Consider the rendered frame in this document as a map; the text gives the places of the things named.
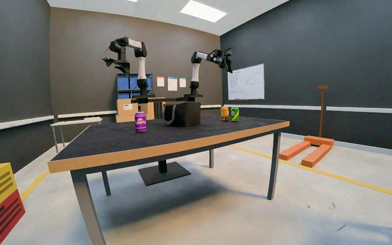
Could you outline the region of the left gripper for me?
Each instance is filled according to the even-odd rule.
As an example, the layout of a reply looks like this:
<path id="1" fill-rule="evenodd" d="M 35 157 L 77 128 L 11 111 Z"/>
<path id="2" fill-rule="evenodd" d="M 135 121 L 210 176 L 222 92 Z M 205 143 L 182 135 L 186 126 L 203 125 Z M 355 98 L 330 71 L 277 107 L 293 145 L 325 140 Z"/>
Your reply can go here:
<path id="1" fill-rule="evenodd" d="M 233 70 L 232 70 L 232 63 L 229 59 L 227 59 L 226 57 L 222 59 L 218 59 L 217 60 L 217 64 L 219 65 L 219 68 L 225 70 L 226 72 L 229 72 L 231 74 L 233 74 Z"/>

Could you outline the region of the green and yellow drink can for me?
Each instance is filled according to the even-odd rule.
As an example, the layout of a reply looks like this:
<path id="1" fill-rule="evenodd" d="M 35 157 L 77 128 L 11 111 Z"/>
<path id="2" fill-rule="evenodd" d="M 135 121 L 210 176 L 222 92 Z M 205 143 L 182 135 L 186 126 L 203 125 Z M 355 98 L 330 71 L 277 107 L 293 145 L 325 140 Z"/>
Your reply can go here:
<path id="1" fill-rule="evenodd" d="M 239 109 L 238 107 L 231 108 L 231 121 L 238 121 L 239 120 Z"/>

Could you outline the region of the orange striped drink can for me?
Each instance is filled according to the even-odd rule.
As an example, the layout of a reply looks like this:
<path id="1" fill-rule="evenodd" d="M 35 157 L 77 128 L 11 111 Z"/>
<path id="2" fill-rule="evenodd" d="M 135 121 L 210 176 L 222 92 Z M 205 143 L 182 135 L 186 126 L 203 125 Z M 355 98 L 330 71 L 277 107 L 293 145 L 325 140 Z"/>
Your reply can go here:
<path id="1" fill-rule="evenodd" d="M 221 108 L 221 120 L 228 121 L 229 120 L 229 110 L 228 107 Z"/>

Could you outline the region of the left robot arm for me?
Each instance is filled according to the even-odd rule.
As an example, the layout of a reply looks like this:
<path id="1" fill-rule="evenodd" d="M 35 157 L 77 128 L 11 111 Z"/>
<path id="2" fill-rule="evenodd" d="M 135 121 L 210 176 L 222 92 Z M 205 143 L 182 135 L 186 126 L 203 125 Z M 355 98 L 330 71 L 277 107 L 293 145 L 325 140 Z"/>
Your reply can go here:
<path id="1" fill-rule="evenodd" d="M 184 96 L 202 96 L 202 95 L 197 95 L 196 89 L 199 86 L 199 80 L 198 80 L 198 71 L 199 71 L 199 65 L 202 62 L 202 59 L 205 59 L 208 62 L 213 62 L 217 64 L 217 60 L 222 57 L 223 51 L 217 50 L 215 51 L 214 55 L 208 55 L 208 54 L 202 54 L 200 52 L 195 51 L 194 55 L 191 58 L 191 62 L 193 64 L 193 76 L 192 76 L 192 81 L 191 81 L 191 94 L 184 94 Z M 231 51 L 225 52 L 224 57 L 227 59 L 232 56 Z"/>

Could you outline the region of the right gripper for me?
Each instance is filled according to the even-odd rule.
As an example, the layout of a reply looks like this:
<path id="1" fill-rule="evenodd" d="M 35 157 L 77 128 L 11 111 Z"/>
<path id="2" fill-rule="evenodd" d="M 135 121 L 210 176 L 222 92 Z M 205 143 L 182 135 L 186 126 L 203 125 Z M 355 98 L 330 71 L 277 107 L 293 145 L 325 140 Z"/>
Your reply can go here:
<path id="1" fill-rule="evenodd" d="M 126 54 L 118 54 L 118 60 L 115 61 L 115 68 L 121 70 L 127 77 L 130 74 L 130 62 L 126 60 Z"/>

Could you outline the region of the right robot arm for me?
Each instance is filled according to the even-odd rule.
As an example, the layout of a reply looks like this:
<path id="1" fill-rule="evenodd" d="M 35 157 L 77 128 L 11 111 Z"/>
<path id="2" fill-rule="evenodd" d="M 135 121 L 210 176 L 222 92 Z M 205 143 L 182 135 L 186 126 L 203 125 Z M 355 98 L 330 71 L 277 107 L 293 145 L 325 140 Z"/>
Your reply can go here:
<path id="1" fill-rule="evenodd" d="M 121 42 L 121 43 L 120 43 Z M 126 54 L 126 47 L 131 47 L 135 49 L 135 57 L 137 58 L 137 68 L 138 68 L 138 76 L 137 76 L 137 86 L 140 88 L 140 95 L 137 96 L 155 96 L 155 94 L 148 95 L 147 88 L 148 83 L 145 74 L 145 60 L 147 56 L 146 46 L 144 42 L 136 42 L 130 40 L 128 37 L 120 37 L 115 41 L 111 41 L 110 51 L 113 51 L 118 54 Z M 143 50 L 140 50 L 140 49 Z M 106 65 L 109 67 L 112 63 L 115 63 L 113 59 L 104 58 Z"/>

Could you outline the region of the purple drink can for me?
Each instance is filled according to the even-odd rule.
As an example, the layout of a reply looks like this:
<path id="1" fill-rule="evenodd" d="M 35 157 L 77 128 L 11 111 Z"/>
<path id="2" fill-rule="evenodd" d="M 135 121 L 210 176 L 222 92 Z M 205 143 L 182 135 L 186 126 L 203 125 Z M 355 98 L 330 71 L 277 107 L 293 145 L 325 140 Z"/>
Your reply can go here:
<path id="1" fill-rule="evenodd" d="M 144 114 L 144 112 L 135 113 L 135 129 L 136 132 L 146 131 L 146 115 Z"/>

